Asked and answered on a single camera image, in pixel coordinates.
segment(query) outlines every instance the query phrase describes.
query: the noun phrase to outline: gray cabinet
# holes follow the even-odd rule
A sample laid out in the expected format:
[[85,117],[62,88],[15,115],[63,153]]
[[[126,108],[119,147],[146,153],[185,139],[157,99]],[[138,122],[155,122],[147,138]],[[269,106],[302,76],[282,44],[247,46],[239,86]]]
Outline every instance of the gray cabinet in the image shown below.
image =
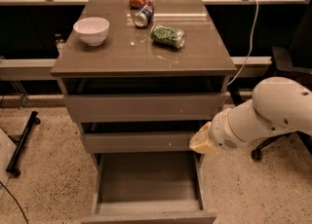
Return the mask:
[[[156,0],[136,28],[127,0],[90,1],[81,18],[110,21],[98,47],[71,33],[52,69],[98,169],[82,223],[213,223],[203,205],[201,156],[189,140],[223,106],[235,66],[200,0]],[[153,23],[179,27],[185,46],[149,38]]]

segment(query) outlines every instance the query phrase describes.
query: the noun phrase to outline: black tripod leg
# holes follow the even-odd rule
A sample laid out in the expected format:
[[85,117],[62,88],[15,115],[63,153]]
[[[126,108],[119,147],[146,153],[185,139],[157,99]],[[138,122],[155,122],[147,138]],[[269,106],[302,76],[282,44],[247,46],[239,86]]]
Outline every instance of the black tripod leg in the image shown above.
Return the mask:
[[34,123],[35,124],[40,123],[39,119],[37,118],[37,114],[38,114],[38,112],[36,112],[36,111],[33,111],[31,113],[30,118],[29,118],[29,120],[28,120],[28,122],[27,122],[27,124],[23,130],[23,133],[20,137],[19,144],[17,145],[17,148],[16,148],[16,150],[12,156],[12,159],[8,164],[6,172],[11,173],[15,177],[18,177],[20,175],[20,171],[16,168],[16,164],[18,162],[21,149],[23,148],[23,146],[27,140],[28,134],[30,133],[33,124]]

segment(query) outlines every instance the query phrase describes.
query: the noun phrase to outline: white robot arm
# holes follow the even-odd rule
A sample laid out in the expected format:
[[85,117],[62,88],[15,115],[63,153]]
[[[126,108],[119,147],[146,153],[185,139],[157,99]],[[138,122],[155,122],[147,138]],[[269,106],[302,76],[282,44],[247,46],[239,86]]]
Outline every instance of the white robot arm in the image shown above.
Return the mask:
[[281,77],[261,81],[252,99],[218,113],[191,139],[190,148],[201,154],[247,145],[260,137],[302,131],[312,134],[312,92]]

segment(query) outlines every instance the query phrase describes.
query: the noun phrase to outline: power cord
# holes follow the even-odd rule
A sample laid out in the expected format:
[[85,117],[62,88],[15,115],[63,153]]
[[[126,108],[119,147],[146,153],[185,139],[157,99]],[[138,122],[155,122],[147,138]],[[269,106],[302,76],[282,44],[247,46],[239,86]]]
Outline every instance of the power cord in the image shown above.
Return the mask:
[[253,50],[254,26],[256,23],[258,12],[259,12],[259,4],[258,4],[257,0],[254,0],[254,2],[255,2],[255,14],[254,14],[253,27],[252,27],[251,37],[250,37],[250,50],[249,50],[249,52],[248,52],[248,54],[244,60],[244,63],[242,64],[241,68],[239,69],[237,74],[234,76],[234,78],[227,84],[227,86],[231,85],[236,80],[236,78],[240,75],[240,73],[242,72],[244,66],[246,65],[247,60],[249,59],[251,52]]
[[27,224],[29,224],[29,222],[28,222],[28,220],[27,220],[27,217],[26,217],[25,213],[23,212],[23,210],[22,210],[22,208],[21,208],[21,206],[20,206],[18,200],[14,197],[14,195],[12,195],[12,193],[10,192],[10,190],[9,190],[6,186],[4,186],[4,184],[2,183],[2,181],[0,181],[0,184],[1,184],[1,186],[9,193],[9,195],[13,198],[13,200],[17,203],[17,205],[19,206],[19,209],[20,209],[20,211],[21,211],[21,213],[22,213],[22,216],[23,216],[23,218],[25,219],[25,222],[26,222]]

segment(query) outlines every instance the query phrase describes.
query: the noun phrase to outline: white bowl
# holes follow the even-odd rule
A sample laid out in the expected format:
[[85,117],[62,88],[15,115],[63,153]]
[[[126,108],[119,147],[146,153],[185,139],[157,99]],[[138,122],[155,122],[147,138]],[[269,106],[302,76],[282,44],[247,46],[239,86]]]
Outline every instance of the white bowl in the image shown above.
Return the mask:
[[109,21],[103,18],[85,18],[78,20],[73,28],[80,40],[90,46],[98,46],[108,35]]

